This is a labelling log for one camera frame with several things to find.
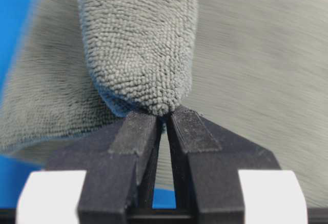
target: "clamp jaw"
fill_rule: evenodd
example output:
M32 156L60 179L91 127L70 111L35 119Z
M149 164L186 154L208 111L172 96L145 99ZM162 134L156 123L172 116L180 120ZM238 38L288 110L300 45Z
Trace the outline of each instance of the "clamp jaw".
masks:
M46 165L86 171L80 224L245 223L238 171L280 170L274 154L186 107L166 118L177 208L152 209L163 119L132 111L56 151ZM307 213L309 223L328 220L325 209Z

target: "blue background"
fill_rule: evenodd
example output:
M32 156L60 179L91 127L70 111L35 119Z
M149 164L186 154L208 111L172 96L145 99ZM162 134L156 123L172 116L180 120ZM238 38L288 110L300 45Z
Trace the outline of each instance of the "blue background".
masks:
M5 78L20 36L25 30L32 0L0 0L0 104ZM35 165L0 156L0 209L15 208L24 183ZM154 208L175 208L174 192L156 189Z
M31 0L0 0L0 90L10 67Z

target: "white block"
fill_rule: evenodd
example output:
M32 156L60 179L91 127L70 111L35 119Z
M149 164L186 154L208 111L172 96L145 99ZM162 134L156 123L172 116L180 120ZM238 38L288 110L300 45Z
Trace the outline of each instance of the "white block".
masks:
M307 224L305 198L293 171L239 170L244 224Z
M16 224L78 224L85 170L32 172L19 197Z

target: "terry loop texture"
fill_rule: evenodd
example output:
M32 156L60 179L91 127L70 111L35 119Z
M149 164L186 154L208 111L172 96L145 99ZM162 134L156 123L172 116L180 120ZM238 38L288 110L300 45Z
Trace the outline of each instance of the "terry loop texture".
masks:
M118 116L173 111L191 89L197 0L78 0L87 66Z
M4 92L2 153L82 136L116 119L85 64L77 0L39 1Z

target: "gray fabric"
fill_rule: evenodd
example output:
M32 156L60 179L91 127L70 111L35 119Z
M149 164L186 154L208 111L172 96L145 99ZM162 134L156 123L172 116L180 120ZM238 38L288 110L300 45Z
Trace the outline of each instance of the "gray fabric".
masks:
M86 68L76 0L39 0L0 109L0 152L82 136L115 117Z
M191 88L197 0L79 0L87 65L118 116L173 111Z
M193 90L183 101L204 117L273 150L285 169L296 172L307 204L320 207L328 206L326 1L199 0ZM49 9L47 19L70 24L72 5L61 5L67 13L58 18ZM56 32L64 35L64 29L71 32L74 25L60 26ZM77 35L68 42L73 44ZM40 51L41 46L33 50ZM82 45L66 50L68 59L75 59ZM20 114L25 107L20 102ZM10 129L2 128L0 136ZM172 188L164 139L156 183Z

